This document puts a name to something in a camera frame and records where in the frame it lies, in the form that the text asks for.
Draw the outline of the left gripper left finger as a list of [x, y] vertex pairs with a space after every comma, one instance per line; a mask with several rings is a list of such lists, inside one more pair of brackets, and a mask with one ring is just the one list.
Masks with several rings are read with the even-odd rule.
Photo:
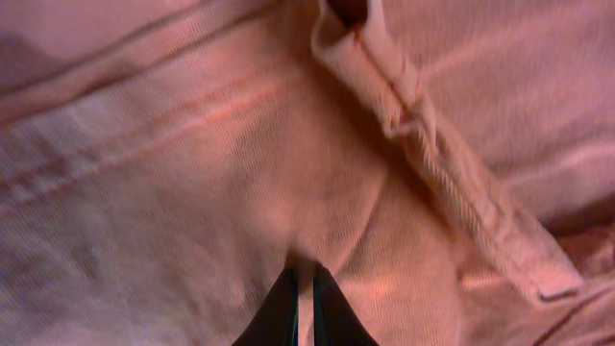
[[297, 346], [298, 313], [296, 273], [284, 269], [233, 346]]

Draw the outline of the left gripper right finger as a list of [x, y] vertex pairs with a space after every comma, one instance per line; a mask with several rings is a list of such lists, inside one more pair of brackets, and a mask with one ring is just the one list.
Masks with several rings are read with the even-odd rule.
[[313, 277], [313, 315], [315, 346], [378, 346], [322, 264]]

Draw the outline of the plain orange-red t-shirt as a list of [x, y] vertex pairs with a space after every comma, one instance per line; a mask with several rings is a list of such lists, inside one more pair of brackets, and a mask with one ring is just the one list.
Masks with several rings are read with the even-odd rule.
[[614, 341], [610, 1], [5, 1], [1, 341]]

